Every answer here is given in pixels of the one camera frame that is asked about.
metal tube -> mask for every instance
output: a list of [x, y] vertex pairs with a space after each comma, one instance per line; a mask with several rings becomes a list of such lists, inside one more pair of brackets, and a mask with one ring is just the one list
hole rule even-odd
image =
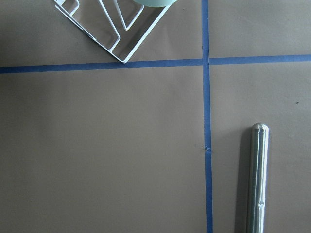
[[252, 127], [248, 187], [247, 233], [264, 232], [269, 128], [257, 123]]

mint green cup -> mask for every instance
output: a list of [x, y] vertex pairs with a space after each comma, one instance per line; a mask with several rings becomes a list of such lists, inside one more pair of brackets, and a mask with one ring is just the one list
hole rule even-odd
[[177, 0], [133, 0], [133, 1], [144, 6], [164, 7], [164, 6], [171, 5]]

gray surface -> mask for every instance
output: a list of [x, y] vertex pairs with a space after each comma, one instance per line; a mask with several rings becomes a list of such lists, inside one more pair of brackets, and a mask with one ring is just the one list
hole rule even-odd
[[[201, 3], [179, 0], [130, 61], [202, 58]], [[116, 62], [53, 0], [2, 0], [0, 66]]]
[[211, 57], [310, 54], [311, 1], [209, 0]]
[[211, 67], [214, 233], [242, 233], [250, 128], [270, 127], [266, 233], [310, 232], [311, 63]]
[[202, 67], [0, 75], [0, 108], [0, 232], [206, 232]]

white wire rack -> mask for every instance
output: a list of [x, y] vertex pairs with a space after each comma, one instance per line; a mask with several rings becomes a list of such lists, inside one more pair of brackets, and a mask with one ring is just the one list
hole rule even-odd
[[170, 7], [150, 8], [132, 0], [54, 1], [61, 13], [122, 63], [128, 62]]

blue tape line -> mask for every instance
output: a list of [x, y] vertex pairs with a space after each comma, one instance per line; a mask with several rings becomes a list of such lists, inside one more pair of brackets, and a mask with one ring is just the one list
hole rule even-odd
[[220, 57], [210, 58], [210, 65], [232, 65], [275, 62], [309, 62], [311, 55], [257, 56], [257, 57]]
[[128, 62], [126, 64], [122, 64], [120, 62], [110, 62], [110, 63], [63, 64], [63, 65], [43, 65], [43, 66], [24, 66], [24, 67], [0, 67], [0, 74], [96, 70], [96, 69], [184, 67], [184, 66], [201, 66], [202, 63], [203, 63], [202, 59], [182, 59], [182, 60], [139, 61], [139, 62]]
[[208, 0], [202, 0], [202, 45], [203, 45], [203, 90], [204, 90], [204, 141], [207, 233], [213, 232], [211, 130], [210, 130], [210, 85], [209, 85], [209, 32]]

